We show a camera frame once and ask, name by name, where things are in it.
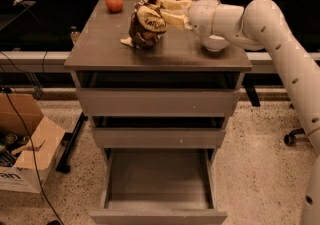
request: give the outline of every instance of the box flap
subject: box flap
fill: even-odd
[[[32,135],[43,118],[43,114],[37,102],[30,94],[6,95],[0,93],[0,133],[15,133],[19,136],[28,135],[21,119],[9,102],[8,97],[26,123],[29,134]]]
[[[34,147],[39,146],[40,150],[35,152],[37,167],[44,170],[50,166],[50,162],[55,155],[65,130],[47,117],[43,117],[39,126],[32,135]],[[34,159],[31,144],[28,149],[21,152],[14,167],[34,169]]]

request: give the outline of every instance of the terrazzo floor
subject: terrazzo floor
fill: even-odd
[[[285,93],[259,95],[257,108],[243,94],[229,120],[212,167],[217,208],[228,213],[224,225],[298,225],[315,151],[308,141],[295,147],[283,143],[285,134],[300,127]],[[38,103],[46,116],[73,130],[81,113],[73,90],[45,93]],[[107,168],[89,122],[70,165],[67,174],[53,169],[44,190],[65,225],[93,225],[89,213],[100,204]],[[1,225],[45,225],[55,219],[43,195],[0,190]]]

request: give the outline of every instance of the black wheel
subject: black wheel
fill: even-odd
[[[283,141],[287,146],[292,147],[292,146],[295,146],[296,144],[296,137],[294,135],[287,134],[284,137]]]

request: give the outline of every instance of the red apple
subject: red apple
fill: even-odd
[[[105,0],[107,8],[113,12],[118,13],[122,10],[123,0]]]

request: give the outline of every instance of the white robotic arm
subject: white robotic arm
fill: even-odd
[[[200,0],[189,10],[193,32],[203,44],[211,35],[248,50],[265,48],[297,112],[302,127],[320,153],[320,68],[296,40],[280,8],[272,0],[253,0],[247,7]],[[320,221],[320,157],[307,189],[302,225]]]

